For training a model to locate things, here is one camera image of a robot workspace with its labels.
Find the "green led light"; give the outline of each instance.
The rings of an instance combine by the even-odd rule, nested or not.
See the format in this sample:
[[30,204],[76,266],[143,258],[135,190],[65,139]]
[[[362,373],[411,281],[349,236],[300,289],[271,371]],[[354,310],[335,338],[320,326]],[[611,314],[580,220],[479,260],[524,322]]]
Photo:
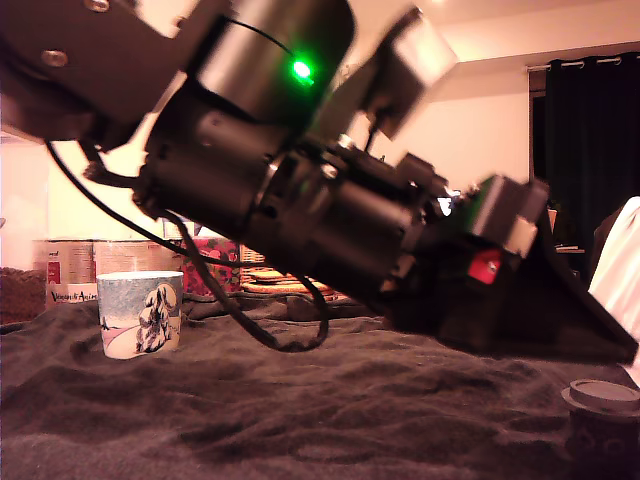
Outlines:
[[293,71],[300,78],[309,78],[311,75],[309,65],[301,61],[297,61],[293,64]]
[[305,87],[313,85],[313,80],[311,79],[311,67],[301,60],[297,60],[293,63],[293,76]]

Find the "red label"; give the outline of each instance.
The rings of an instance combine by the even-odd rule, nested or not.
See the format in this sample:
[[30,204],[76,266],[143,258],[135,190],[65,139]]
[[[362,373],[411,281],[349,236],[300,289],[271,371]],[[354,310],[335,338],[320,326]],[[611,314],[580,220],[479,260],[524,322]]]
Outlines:
[[47,263],[47,283],[60,284],[60,262]]
[[478,253],[469,267],[469,276],[476,280],[491,285],[498,275],[501,263],[500,250],[485,250]]

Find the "black curtain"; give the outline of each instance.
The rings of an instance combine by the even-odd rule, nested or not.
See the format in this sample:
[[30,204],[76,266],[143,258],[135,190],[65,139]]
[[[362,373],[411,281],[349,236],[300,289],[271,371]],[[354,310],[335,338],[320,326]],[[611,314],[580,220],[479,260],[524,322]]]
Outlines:
[[545,176],[565,237],[587,254],[598,225],[640,195],[638,55],[584,58],[584,66],[556,60],[547,72]]

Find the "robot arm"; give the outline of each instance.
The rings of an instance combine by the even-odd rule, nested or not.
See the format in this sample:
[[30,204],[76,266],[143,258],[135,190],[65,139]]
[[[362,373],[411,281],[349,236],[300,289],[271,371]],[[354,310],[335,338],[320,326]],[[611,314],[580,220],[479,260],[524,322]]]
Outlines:
[[[201,0],[174,39],[112,0],[10,0],[0,17],[3,121],[108,151],[162,103],[134,201],[171,211],[455,348],[631,362],[637,343],[555,256],[548,188],[493,176],[449,198],[343,134],[365,112],[393,137],[455,56],[411,9],[327,95],[354,35],[346,0]],[[28,25],[40,28],[25,28]]]

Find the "black cup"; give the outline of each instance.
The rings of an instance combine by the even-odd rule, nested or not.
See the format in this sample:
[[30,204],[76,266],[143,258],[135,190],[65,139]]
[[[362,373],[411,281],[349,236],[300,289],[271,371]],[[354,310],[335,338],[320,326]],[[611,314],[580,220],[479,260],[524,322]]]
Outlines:
[[635,479],[640,468],[640,392],[576,380],[562,397],[571,408],[566,448],[574,460],[573,478]]

